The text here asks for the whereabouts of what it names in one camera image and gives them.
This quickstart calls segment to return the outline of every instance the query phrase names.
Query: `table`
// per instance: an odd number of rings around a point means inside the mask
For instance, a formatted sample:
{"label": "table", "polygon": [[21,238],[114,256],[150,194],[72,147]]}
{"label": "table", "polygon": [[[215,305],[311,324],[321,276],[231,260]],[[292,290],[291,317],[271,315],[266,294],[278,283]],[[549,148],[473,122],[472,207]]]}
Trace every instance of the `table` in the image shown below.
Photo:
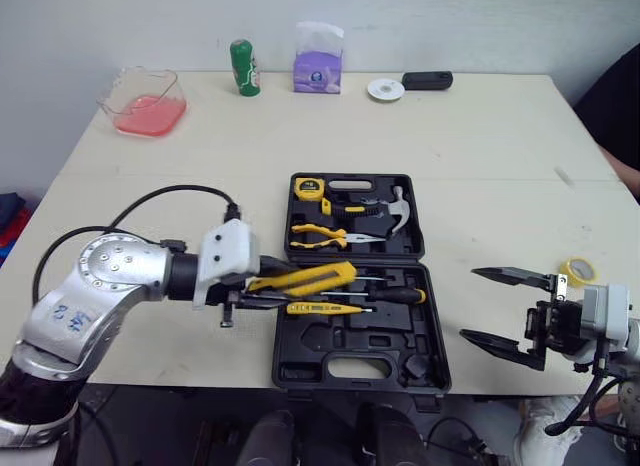
{"label": "table", "polygon": [[[158,187],[224,189],[243,207],[263,254],[282,256],[286,198],[298,171],[406,173],[413,179],[453,378],[452,393],[583,392],[590,375],[550,354],[536,372],[486,354],[458,335],[478,329],[523,339],[526,310],[545,293],[470,274],[483,266],[555,272],[590,258],[601,282],[640,298],[639,209],[547,76],[456,74],[446,92],[367,97],[381,76],[345,74],[341,95],[294,94],[290,74],[263,74],[262,93],[237,94],[231,73],[180,73],[189,107],[164,138],[117,133],[93,118],[0,270],[0,360],[30,308],[30,281],[63,232],[107,224]],[[197,251],[224,204],[202,193],[147,203],[123,227],[149,238],[184,238]],[[52,258],[42,290],[70,271],[89,237]],[[220,308],[144,303],[127,317],[92,381],[209,387],[272,387],[275,312],[240,311],[218,327]]]}

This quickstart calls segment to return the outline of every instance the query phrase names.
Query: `yellow screwdriver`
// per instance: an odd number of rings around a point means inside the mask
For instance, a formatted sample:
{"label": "yellow screwdriver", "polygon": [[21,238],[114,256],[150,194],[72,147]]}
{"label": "yellow screwdriver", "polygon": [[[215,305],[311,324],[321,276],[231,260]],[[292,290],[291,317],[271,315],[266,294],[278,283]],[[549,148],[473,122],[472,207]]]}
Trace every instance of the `yellow screwdriver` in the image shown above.
{"label": "yellow screwdriver", "polygon": [[371,308],[349,306],[347,304],[296,301],[287,305],[288,314],[357,314],[372,313]]}

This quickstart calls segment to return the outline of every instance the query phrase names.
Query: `screwdriver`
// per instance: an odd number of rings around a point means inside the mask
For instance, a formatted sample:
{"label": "screwdriver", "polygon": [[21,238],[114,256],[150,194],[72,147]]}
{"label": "screwdriver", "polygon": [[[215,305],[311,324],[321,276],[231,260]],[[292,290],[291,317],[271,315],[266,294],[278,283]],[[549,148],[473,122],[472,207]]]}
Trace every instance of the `screwdriver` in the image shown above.
{"label": "screwdriver", "polygon": [[287,305],[288,314],[357,314],[372,313],[371,308],[361,308],[360,306],[349,306],[347,304],[325,303],[325,302],[303,302],[297,301]]}
{"label": "screwdriver", "polygon": [[372,289],[366,293],[348,293],[343,291],[323,291],[326,296],[366,296],[374,301],[390,301],[402,304],[422,304],[427,300],[427,293],[422,289],[395,286],[386,289]]}

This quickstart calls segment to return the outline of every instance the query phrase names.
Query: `pliers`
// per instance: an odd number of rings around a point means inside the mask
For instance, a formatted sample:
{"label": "pliers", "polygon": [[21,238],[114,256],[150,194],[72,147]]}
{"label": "pliers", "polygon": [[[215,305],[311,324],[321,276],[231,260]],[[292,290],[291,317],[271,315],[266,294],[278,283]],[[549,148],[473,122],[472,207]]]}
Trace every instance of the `pliers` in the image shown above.
{"label": "pliers", "polygon": [[369,236],[368,234],[347,233],[344,229],[331,230],[316,224],[298,224],[291,226],[292,233],[319,233],[324,234],[330,239],[320,241],[319,243],[300,243],[291,241],[289,245],[293,248],[319,249],[325,246],[338,246],[342,249],[347,247],[348,243],[371,243],[375,241],[386,241],[386,238],[377,236]]}

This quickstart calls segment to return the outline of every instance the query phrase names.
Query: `black plastic tool case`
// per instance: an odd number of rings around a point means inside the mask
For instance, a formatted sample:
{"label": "black plastic tool case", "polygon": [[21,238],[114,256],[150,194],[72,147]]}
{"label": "black plastic tool case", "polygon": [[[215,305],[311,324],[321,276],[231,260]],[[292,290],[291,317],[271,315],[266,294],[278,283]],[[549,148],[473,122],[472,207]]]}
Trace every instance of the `black plastic tool case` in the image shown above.
{"label": "black plastic tool case", "polygon": [[[394,186],[401,186],[411,216],[397,234],[385,242],[350,243],[345,249],[329,246],[320,250],[292,248],[291,241],[315,243],[327,239],[318,233],[291,232],[291,226],[313,223],[348,233],[387,236],[398,218],[356,217],[339,219],[321,213],[319,202],[300,201],[294,194],[298,177],[325,180],[325,197],[332,203],[358,204],[362,199],[395,201]],[[337,181],[368,181],[369,189],[335,189]],[[364,292],[371,287],[407,286],[427,292],[427,301],[405,305],[370,301],[363,296],[326,296],[327,301],[373,307],[372,313],[340,316],[287,315],[278,312],[273,355],[273,382],[282,388],[300,390],[350,390],[404,392],[440,395],[451,387],[442,331],[429,271],[418,260],[424,255],[424,241],[418,224],[411,179],[406,175],[297,173],[291,178],[285,232],[285,251],[302,267],[336,261],[350,261],[358,276],[387,278],[357,280],[341,291]],[[385,379],[336,377],[329,372],[335,358],[383,361],[389,372]]]}

